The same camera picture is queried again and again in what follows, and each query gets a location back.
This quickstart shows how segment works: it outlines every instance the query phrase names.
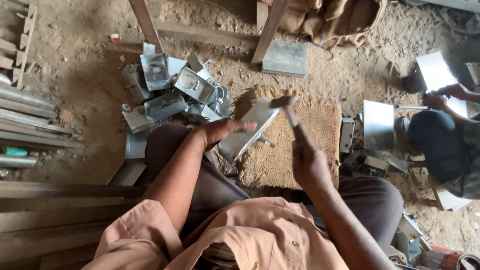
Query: dirt floor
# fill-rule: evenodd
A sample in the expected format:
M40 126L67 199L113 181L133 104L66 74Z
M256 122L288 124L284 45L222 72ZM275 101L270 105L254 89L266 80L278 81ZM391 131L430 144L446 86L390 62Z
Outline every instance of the dirt floor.
M238 32L254 34L255 0L212 2L224 6L238 19ZM41 66L24 78L31 92L55 99L61 108L73 112L70 125L82 130L83 146L75 150L46 153L33 169L14 172L11 180L105 184L123 161L126 127L121 123L121 104L130 101L124 90L121 69L139 61L143 34L127 0L32 0L38 6L38 19L28 56ZM10 7L0 0L2 7ZM162 40L164 51L186 58L196 51L204 59L213 59L211 70L216 79L229 86L231 96L255 84L273 84L322 93L340 101L345 115L362 111L364 99L396 105L420 105L419 95L409 95L398 87L416 56L441 51L449 61L480 61L480 42L453 34L435 16L435 8L410 8L389 4L383 17L369 33L372 44L364 49L334 48L326 51L308 45L309 74L303 78L275 76L259 72L250 64L252 51L181 40ZM14 13L2 16L0 26L12 25ZM164 0L160 20L183 25L233 31L234 20L219 8L198 0ZM109 35L121 34L122 42L113 44ZM0 33L4 37L8 31ZM282 40L296 40L277 34ZM124 55L126 62L119 57ZM411 116L414 111L403 111ZM456 212L438 211L420 202L432 198L426 172L420 173L423 188L418 189L408 176L388 174L402 193L405 208L417 213L426 239L480 255L480 201ZM0 210L51 209L59 205L85 206L91 199L3 200ZM102 199L108 204L112 199Z

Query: leg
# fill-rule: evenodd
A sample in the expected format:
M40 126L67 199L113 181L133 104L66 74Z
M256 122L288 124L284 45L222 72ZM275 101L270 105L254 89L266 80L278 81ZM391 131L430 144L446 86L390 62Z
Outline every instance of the leg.
M403 212L403 199L397 188L378 177L341 177L338 192L387 253ZM325 224L315 206L307 205L306 208L312 214L315 225L325 231Z
M190 130L183 125L168 123L151 133L145 149L147 167L142 175L142 182L151 183L155 179L189 132ZM248 198L246 193L215 168L212 155L209 152L205 153L193 191L192 204L180 233L181 239L188 236L217 210L234 201Z
M441 184L458 177L468 156L468 146L450 115L425 110L412 117L408 132L425 155L428 172Z

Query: sleeve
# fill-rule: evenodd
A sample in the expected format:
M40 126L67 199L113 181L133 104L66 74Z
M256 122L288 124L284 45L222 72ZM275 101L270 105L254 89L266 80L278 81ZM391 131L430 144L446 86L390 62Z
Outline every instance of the sleeve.
M84 270L163 269L183 252L179 233L158 201L144 200L105 229Z
M473 121L465 125L463 128L463 140L480 150L480 122Z

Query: worker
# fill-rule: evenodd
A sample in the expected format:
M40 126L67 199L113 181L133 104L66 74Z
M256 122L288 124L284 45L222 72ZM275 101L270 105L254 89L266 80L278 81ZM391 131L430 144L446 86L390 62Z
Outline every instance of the worker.
M447 97L480 104L480 94L463 85L446 86L426 95L424 110L397 120L397 134L423 153L429 174L457 197L480 199L480 117L466 118L447 106Z
M363 177L340 180L337 191L325 153L299 126L293 175L313 205L249 198L215 167L210 150L255 128L223 119L192 131L174 123L155 129L145 150L152 183L105 230L84 269L395 269L385 252L403 210L398 190Z

